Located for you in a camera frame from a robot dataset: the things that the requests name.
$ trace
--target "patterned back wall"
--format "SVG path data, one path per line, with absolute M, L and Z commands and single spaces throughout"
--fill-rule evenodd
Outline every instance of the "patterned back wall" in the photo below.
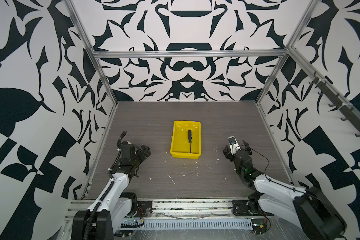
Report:
M 0 239 L 56 239 L 111 108 L 61 0 L 0 1 Z
M 96 51 L 283 49 L 308 0 L 74 0 Z M 119 101 L 255 100 L 276 57 L 103 59 Z
M 323 0 L 297 46 L 360 110 L 360 0 Z M 360 240 L 360 137 L 288 58 L 261 102 L 293 177 L 320 188 Z

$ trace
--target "black and white patterned wall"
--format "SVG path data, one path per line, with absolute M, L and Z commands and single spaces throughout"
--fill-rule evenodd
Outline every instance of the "black and white patterned wall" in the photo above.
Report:
M 323 0 L 297 49 L 360 110 L 360 0 Z M 261 102 L 283 158 L 303 186 L 320 188 L 360 240 L 360 137 L 288 58 Z
M 96 51 L 283 49 L 308 2 L 74 0 Z M 232 101 L 255 100 L 275 59 L 103 59 L 101 65 L 120 101 Z
M 61 0 L 0 1 L 0 239 L 55 239 L 112 108 Z

